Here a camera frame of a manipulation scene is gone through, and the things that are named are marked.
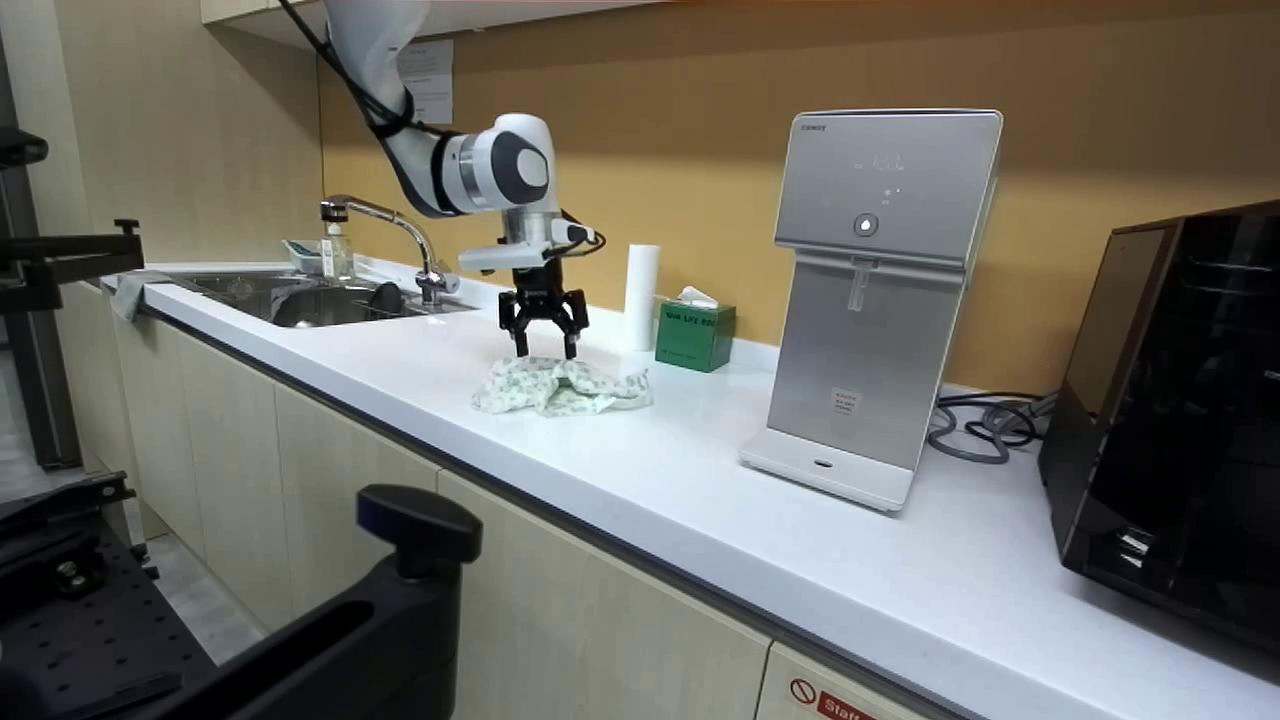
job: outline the lab equipment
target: lab equipment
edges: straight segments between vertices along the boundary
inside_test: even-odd
[[[747,468],[904,513],[991,196],[1004,115],[798,112],[777,243],[796,282]]]
[[[485,133],[417,118],[394,54],[430,13],[423,0],[322,0],[326,41],[287,0],[278,9],[344,74],[417,210],[502,216],[501,243],[458,251],[458,266],[511,272],[514,286],[501,291],[501,328],[511,333],[514,357],[526,357],[525,328],[532,319],[553,319],[562,333],[562,357],[576,357],[588,302],[584,291],[562,291],[559,258],[605,247],[605,233],[559,209],[546,125],[526,112],[502,112]]]

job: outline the cable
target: cable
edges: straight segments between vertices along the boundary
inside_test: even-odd
[[[958,392],[958,396],[940,396],[928,427],[928,449],[972,459],[972,465],[1009,465],[1013,449],[1022,449],[1042,437],[1049,427],[1049,396],[1034,392]],[[949,442],[964,427],[964,437],[986,442],[986,450],[972,450],[958,442]]]

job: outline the white countertop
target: white countertop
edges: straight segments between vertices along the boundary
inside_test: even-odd
[[[655,405],[486,417],[470,396],[511,357],[493,308],[270,328],[173,282],[142,302],[966,711],[1280,716],[1275,674],[1244,653],[1059,566],[1033,450],[1004,468],[922,450],[897,519],[739,468],[770,396],[764,344],[683,373],[613,353],[613,316],[592,313],[580,358],[648,373]],[[559,357],[555,328],[532,323],[532,353]]]

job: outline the cabinet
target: cabinet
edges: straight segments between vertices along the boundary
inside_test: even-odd
[[[294,616],[282,578],[278,450],[270,378],[240,358],[183,341],[175,344],[186,430],[186,487],[199,516],[199,557],[259,626]]]
[[[463,570],[458,720],[747,720],[768,639],[441,473],[485,519]]]
[[[111,316],[109,328],[121,357],[131,487],[194,557],[202,557],[180,363],[180,357],[194,353],[194,341],[151,316]]]
[[[430,487],[430,468],[356,420],[277,383],[278,522],[292,606],[306,613],[358,578],[388,544],[356,529],[363,482]]]
[[[658,3],[658,0],[434,0],[417,37],[485,32],[502,23],[588,16],[588,13],[639,9],[639,3]],[[302,0],[294,9],[310,29],[320,29],[322,18],[320,0]],[[240,29],[277,43],[306,46],[306,41],[278,13],[278,0],[199,0],[199,18],[211,29]]]
[[[83,476],[131,476],[131,440],[122,423],[122,386],[111,323],[121,319],[109,308],[109,291],[90,282],[65,286],[55,333],[65,346]]]

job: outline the beige wall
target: beige wall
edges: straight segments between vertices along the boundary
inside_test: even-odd
[[[739,333],[778,341],[790,254],[770,247],[783,133],[798,108],[1004,108],[1001,196],[949,375],[1050,386],[1109,226],[1280,196],[1280,13],[1207,0],[1042,9],[698,0],[457,41],[457,125],[546,115],[559,200],[613,235],[568,264],[618,308],[622,243],[662,243],[658,291],[698,282]],[[322,187],[401,204],[335,79]],[[494,219],[426,224],[444,254]],[[406,254],[356,224],[356,243]]]
[[[40,233],[142,224],[149,258],[263,258],[315,226],[315,60],[199,29],[194,0],[2,0]]]

